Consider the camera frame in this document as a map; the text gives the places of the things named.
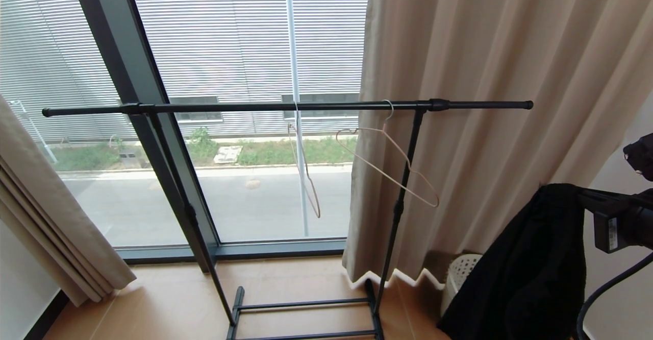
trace perforated plastic basket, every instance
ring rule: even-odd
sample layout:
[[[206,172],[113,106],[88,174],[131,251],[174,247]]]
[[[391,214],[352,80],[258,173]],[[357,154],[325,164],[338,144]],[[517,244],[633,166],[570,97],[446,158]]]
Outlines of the perforated plastic basket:
[[[480,254],[463,254],[451,262],[447,273],[447,284],[442,294],[440,315],[445,314],[445,310],[447,310],[451,300],[458,293],[462,283],[467,279],[467,275],[471,273],[471,270],[476,266],[480,258]]]

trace clothes hanger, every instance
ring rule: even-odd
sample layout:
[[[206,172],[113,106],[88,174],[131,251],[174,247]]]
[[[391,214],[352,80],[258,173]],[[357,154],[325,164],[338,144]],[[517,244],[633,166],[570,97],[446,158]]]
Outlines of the clothes hanger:
[[[429,206],[431,206],[431,207],[438,207],[438,205],[440,204],[440,197],[438,196],[438,192],[436,192],[436,189],[434,188],[434,186],[433,186],[433,185],[432,185],[432,184],[431,184],[431,183],[426,179],[426,177],[425,177],[422,173],[419,173],[419,172],[414,171],[414,170],[412,169],[412,166],[411,166],[410,160],[408,160],[408,155],[405,154],[405,152],[401,149],[401,147],[399,147],[399,145],[397,144],[397,142],[394,142],[394,140],[392,139],[392,137],[390,137],[390,135],[386,132],[386,126],[387,126],[387,123],[388,123],[388,121],[390,120],[390,118],[392,118],[392,116],[394,115],[394,106],[392,105],[392,102],[390,102],[389,100],[384,100],[384,101],[387,101],[387,103],[390,104],[390,115],[385,119],[385,121],[383,121],[383,127],[382,127],[381,129],[376,129],[376,128],[365,128],[365,127],[340,129],[340,131],[336,132],[336,142],[339,143],[340,146],[344,147],[345,150],[347,150],[347,151],[349,151],[350,153],[352,153],[353,156],[356,156],[357,158],[359,158],[359,159],[361,159],[362,161],[364,161],[364,163],[366,163],[366,164],[369,165],[370,167],[373,167],[374,170],[376,170],[376,171],[378,171],[379,173],[381,173],[381,174],[383,175],[383,177],[386,177],[387,179],[389,179],[391,182],[393,182],[393,183],[396,184],[397,186],[399,186],[399,187],[405,189],[406,192],[408,192],[408,193],[410,193],[411,195],[415,196],[416,198],[422,200],[422,202],[426,203],[427,205],[429,205]],[[362,158],[359,154],[357,154],[356,152],[352,151],[350,148],[346,147],[342,142],[340,142],[340,140],[338,140],[338,135],[340,135],[341,132],[348,131],[350,134],[352,134],[352,135],[356,135],[356,134],[357,134],[361,129],[364,129],[364,130],[366,130],[366,131],[375,131],[375,132],[380,132],[380,133],[382,133],[382,134],[385,136],[385,138],[387,138],[388,140],[390,140],[390,142],[394,145],[394,147],[396,147],[397,150],[399,150],[399,152],[401,153],[401,156],[403,156],[404,159],[406,160],[406,165],[408,165],[408,170],[409,170],[411,173],[414,173],[414,174],[419,175],[420,177],[422,177],[422,180],[424,180],[424,182],[426,182],[426,184],[429,185],[429,187],[431,188],[431,190],[434,192],[434,194],[435,194],[435,196],[436,196],[436,202],[435,202],[435,203],[431,203],[431,202],[425,200],[424,198],[422,198],[421,196],[418,196],[417,193],[415,193],[415,192],[411,191],[410,189],[408,189],[408,188],[402,186],[401,183],[397,182],[397,181],[394,180],[392,177],[390,177],[389,175],[387,175],[385,172],[383,172],[383,170],[380,170],[380,168],[376,167],[375,165],[373,165],[372,163],[370,163],[370,162],[367,161],[366,159]]]
[[[296,137],[301,137],[297,133],[297,129],[299,128],[298,126],[298,118],[299,118],[299,107],[297,106],[296,101],[294,102],[294,108],[297,111],[295,114],[295,119],[294,119],[294,133]],[[290,129],[291,129],[291,124],[288,123],[288,140],[290,141],[290,147],[292,149],[292,158],[294,158],[294,164],[297,165],[297,171],[299,171],[299,161],[297,161],[297,154],[294,151],[294,146],[292,146],[292,137],[290,135]],[[311,199],[310,192],[308,191],[308,188],[306,187],[306,184],[304,184],[304,190],[306,191],[306,198],[308,201],[311,203],[311,207],[313,208],[313,212],[315,212],[315,216],[317,218],[320,218],[322,216],[322,211],[320,210],[320,200],[317,198],[317,191],[315,190],[315,183],[313,183],[313,179],[311,178],[311,175],[308,173],[308,163],[306,163],[306,152],[304,152],[304,147],[302,147],[302,155],[304,156],[304,167],[306,168],[306,178],[308,179],[309,182],[311,182],[311,189],[313,189],[313,197],[315,198],[315,202]]]

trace beige curtain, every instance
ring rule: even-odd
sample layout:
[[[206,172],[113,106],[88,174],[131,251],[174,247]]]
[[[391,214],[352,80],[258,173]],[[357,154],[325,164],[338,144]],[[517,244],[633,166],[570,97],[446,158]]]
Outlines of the beige curtain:
[[[0,218],[74,305],[136,279],[0,96]]]
[[[651,37],[651,0],[369,0],[361,100],[535,103],[426,114],[414,167],[441,205],[406,196],[392,268],[414,278],[429,250],[483,252],[539,184],[588,185],[653,88]],[[389,124],[404,150],[411,119]],[[364,134],[357,152],[401,178],[382,137]],[[358,160],[352,175],[343,263],[356,280],[381,271],[398,188]]]

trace black cable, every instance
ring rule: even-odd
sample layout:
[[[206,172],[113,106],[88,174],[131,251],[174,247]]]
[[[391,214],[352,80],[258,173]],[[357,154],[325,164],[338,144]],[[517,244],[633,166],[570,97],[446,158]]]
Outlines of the black cable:
[[[627,279],[630,277],[630,275],[636,273],[637,271],[643,269],[648,265],[649,263],[653,262],[653,253],[649,254],[646,256],[646,258],[642,259],[641,261],[635,263],[632,268],[629,268],[628,270],[623,271],[614,279],[606,282],[606,284],[601,285],[600,288],[598,288],[592,295],[590,295],[589,298],[585,301],[583,306],[581,307],[581,312],[578,313],[578,319],[576,319],[576,333],[578,333],[578,337],[580,340],[587,340],[587,337],[585,336],[585,333],[583,332],[583,320],[585,319],[585,314],[587,313],[587,310],[590,309],[590,306],[592,303],[594,303],[599,296],[601,296],[603,293],[608,291],[608,289],[612,288],[614,285],[618,284],[619,282],[622,282],[623,280]]]

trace black metal clothes rack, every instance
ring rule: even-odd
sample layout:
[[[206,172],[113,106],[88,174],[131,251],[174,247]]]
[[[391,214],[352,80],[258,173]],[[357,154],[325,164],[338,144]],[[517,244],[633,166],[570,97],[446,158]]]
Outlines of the black metal clothes rack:
[[[415,116],[413,117],[413,128],[411,131],[410,142],[408,144],[408,161],[412,163],[413,155],[415,154],[415,147],[417,145],[417,137],[419,135],[422,119],[426,112],[438,112],[448,109],[530,109],[533,107],[532,101],[448,101],[442,99],[431,100],[417,100],[417,101],[396,101],[390,104],[388,101],[359,101],[354,103],[242,103],[242,104],[216,104],[216,105],[177,105],[177,104],[141,104],[141,103],[128,103],[118,107],[89,107],[89,108],[44,108],[42,114],[46,117],[51,116],[65,116],[65,115],[80,115],[80,114],[112,114],[122,113],[131,116],[144,115],[149,117],[152,128],[156,133],[163,156],[168,163],[170,173],[172,174],[173,181],[177,187],[182,202],[184,203],[184,210],[188,217],[193,231],[200,239],[200,247],[202,259],[207,262],[209,273],[214,282],[215,289],[222,302],[224,312],[229,319],[229,330],[227,332],[227,340],[235,340],[236,331],[238,330],[238,320],[243,312],[264,310],[264,309],[287,309],[292,307],[317,307],[317,306],[333,306],[333,305],[349,305],[354,303],[367,303],[371,312],[371,319],[373,330],[364,331],[343,331],[334,333],[313,333],[306,335],[290,335],[280,337],[257,337],[248,340],[297,340],[300,338],[335,338],[335,337],[358,337],[365,335],[374,335],[377,340],[383,340],[383,329],[381,326],[381,319],[379,316],[379,309],[383,297],[383,289],[387,281],[388,270],[390,267],[390,259],[392,258],[392,247],[397,235],[399,221],[401,214],[404,211],[404,197],[406,191],[403,188],[399,189],[399,196],[394,205],[392,228],[390,229],[390,236],[388,240],[385,262],[383,263],[383,271],[381,274],[381,281],[378,292],[375,293],[371,281],[368,279],[365,282],[365,290],[367,293],[366,298],[354,298],[346,300],[324,300],[324,301],[303,301],[294,303],[271,303],[261,305],[243,305],[243,297],[245,296],[245,289],[239,286],[236,291],[236,299],[233,307],[229,306],[224,291],[217,276],[215,267],[211,264],[211,254],[206,247],[202,238],[200,228],[196,219],[195,210],[191,205],[188,195],[182,185],[180,173],[177,166],[173,162],[172,152],[170,146],[163,134],[163,128],[159,120],[160,113],[174,113],[174,112],[269,112],[269,111],[282,111],[282,110],[413,110]],[[404,167],[404,174],[401,178],[401,185],[408,186],[408,179],[410,177],[409,164],[406,163]]]

